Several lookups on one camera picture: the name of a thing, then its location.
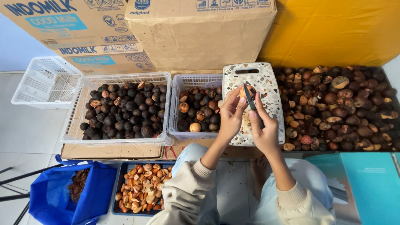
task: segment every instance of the terrazzo cutting board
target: terrazzo cutting board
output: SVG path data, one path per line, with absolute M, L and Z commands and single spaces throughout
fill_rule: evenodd
M 226 94 L 237 88 L 239 85 L 246 83 L 260 92 L 261 102 L 268 112 L 269 116 L 278 120 L 278 139 L 279 144 L 285 142 L 284 118 L 282 112 L 282 104 L 278 91 L 278 84 L 272 71 L 271 64 L 267 62 L 243 63 L 224 67 L 224 75 L 222 88 L 224 90 L 224 98 Z M 249 113 L 250 106 L 246 108 L 243 114 L 242 127 L 239 133 L 230 142 L 231 145 L 237 146 L 255 146 L 251 136 L 251 125 Z

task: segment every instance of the blue tote bag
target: blue tote bag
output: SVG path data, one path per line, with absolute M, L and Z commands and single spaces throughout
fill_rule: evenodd
M 97 218 L 107 214 L 117 169 L 99 162 L 81 160 L 61 161 L 67 167 L 46 170 L 30 186 L 29 214 L 44 225 L 96 224 Z M 70 200 L 68 185 L 75 171 L 89 168 L 89 174 L 79 201 Z

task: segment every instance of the pile of nuts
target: pile of nuts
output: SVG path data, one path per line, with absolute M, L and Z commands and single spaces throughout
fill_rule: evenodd
M 134 213 L 152 209 L 164 209 L 162 186 L 171 179 L 172 167 L 161 168 L 159 164 L 136 165 L 124 175 L 125 184 L 115 196 L 118 206 L 124 213 Z
M 153 138 L 162 132 L 166 85 L 103 84 L 90 92 L 82 140 Z
M 398 151 L 400 126 L 381 68 L 274 69 L 285 115 L 286 151 Z
M 75 176 L 71 178 L 72 184 L 68 185 L 68 190 L 70 190 L 70 196 L 73 202 L 78 202 L 80 194 L 82 194 L 83 188 L 85 187 L 89 170 L 88 168 L 76 171 Z
M 186 132 L 218 132 L 221 118 L 222 86 L 211 89 L 193 87 L 179 95 L 177 127 Z

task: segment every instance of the blue plastic tray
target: blue plastic tray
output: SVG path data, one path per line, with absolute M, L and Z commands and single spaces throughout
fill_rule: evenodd
M 135 165 L 145 165 L 147 163 L 151 164 L 160 164 L 162 168 L 168 168 L 170 166 L 175 165 L 175 161 L 140 161 L 140 162 L 123 162 L 121 166 L 118 168 L 116 184 L 114 185 L 113 196 L 120 192 L 122 184 L 125 184 L 126 179 L 124 178 L 124 174 L 126 174 L 129 170 L 135 168 Z M 139 213 L 133 213 L 132 210 L 129 210 L 127 213 L 123 213 L 122 209 L 118 207 L 118 202 L 113 199 L 112 200 L 112 214 L 114 215 L 122 215 L 122 216 L 143 216 L 143 217 L 152 217 L 161 210 L 145 210 L 144 212 L 140 211 Z

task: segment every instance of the white plastic basket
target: white plastic basket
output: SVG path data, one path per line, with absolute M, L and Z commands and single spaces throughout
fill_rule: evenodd
M 172 84 L 171 114 L 169 132 L 178 140 L 197 139 L 197 138 L 216 138 L 218 133 L 205 132 L 180 132 L 177 128 L 179 121 L 179 94 L 192 87 L 222 86 L 222 74 L 191 74 L 191 75 L 175 75 Z
M 157 138 L 142 138 L 142 139 L 110 139 L 110 140 L 82 140 L 83 131 L 80 129 L 80 124 L 88 122 L 85 119 L 87 109 L 85 104 L 91 98 L 90 92 L 97 90 L 102 84 L 118 84 L 124 85 L 126 82 L 148 82 L 155 86 L 160 84 L 167 85 L 164 122 L 162 133 Z M 158 146 L 172 146 L 173 139 L 168 134 L 168 114 L 171 96 L 171 74 L 169 72 L 152 72 L 138 74 L 116 74 L 116 75 L 101 75 L 101 76 L 84 76 L 78 81 L 77 89 L 73 98 L 73 104 L 68 111 L 64 127 L 62 129 L 62 143 L 72 143 L 87 146 L 104 146 L 104 145 L 120 145 L 120 144 L 154 144 Z
M 83 74 L 60 56 L 35 57 L 31 60 L 12 104 L 42 109 L 70 109 L 76 84 Z

